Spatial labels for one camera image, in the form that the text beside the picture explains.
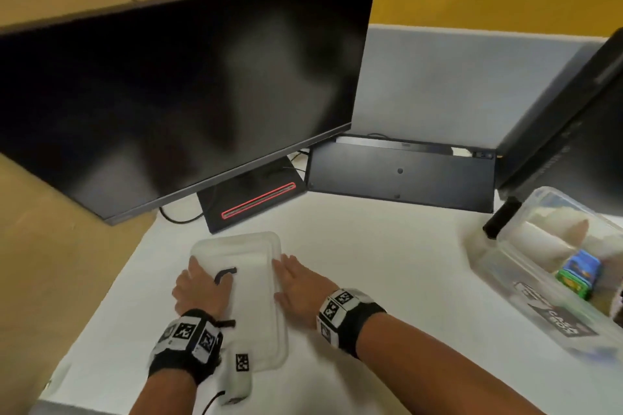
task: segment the forearm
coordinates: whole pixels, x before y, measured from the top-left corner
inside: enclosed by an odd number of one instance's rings
[[[357,354],[412,413],[543,415],[466,357],[387,314],[365,323]]]
[[[129,415],[191,415],[196,395],[189,373],[163,369],[147,379]]]

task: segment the red light strip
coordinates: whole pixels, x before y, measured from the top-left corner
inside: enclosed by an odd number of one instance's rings
[[[274,199],[275,197],[278,197],[281,194],[285,194],[286,192],[289,192],[296,188],[297,188],[297,185],[293,182],[290,182],[289,184],[278,187],[270,192],[266,192],[266,194],[262,194],[261,196],[248,200],[243,204],[236,205],[235,207],[232,207],[229,210],[225,210],[221,214],[221,218],[223,220],[227,220],[228,218],[231,218],[232,216],[238,215],[239,213],[249,210],[250,208],[256,207],[257,205],[260,205],[261,203]]]

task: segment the motion tracking band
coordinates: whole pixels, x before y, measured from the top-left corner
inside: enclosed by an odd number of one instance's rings
[[[320,307],[316,327],[331,346],[359,359],[356,349],[359,333],[370,316],[379,312],[385,313],[385,310],[365,293],[339,289]]]
[[[223,335],[216,324],[200,309],[188,310],[173,320],[150,354],[149,375],[160,369],[182,369],[201,384],[221,362]]]

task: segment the hand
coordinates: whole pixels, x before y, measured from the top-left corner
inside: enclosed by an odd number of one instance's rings
[[[232,292],[234,277],[227,273],[216,285],[201,265],[197,258],[191,256],[188,262],[188,270],[185,269],[177,277],[175,288],[171,293],[175,297],[175,311],[183,315],[191,309],[201,309],[210,314],[215,320],[221,320],[227,306],[229,295]]]
[[[300,320],[308,328],[316,328],[316,316],[324,300],[339,286],[303,266],[296,256],[281,255],[281,261],[272,260],[273,269],[283,292],[275,300],[290,317]]]

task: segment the plastic container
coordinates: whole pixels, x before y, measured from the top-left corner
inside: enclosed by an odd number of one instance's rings
[[[235,328],[223,328],[223,348],[234,341],[246,348],[252,372],[277,369],[288,356],[284,315],[273,295],[280,290],[270,264],[279,258],[281,243],[272,232],[205,239],[191,249],[211,275],[235,267],[234,285],[224,320],[236,320]]]
[[[560,191],[535,190],[471,267],[516,309],[570,352],[623,361],[623,328],[611,318],[623,280],[623,229]],[[603,263],[593,297],[555,278],[578,250]]]

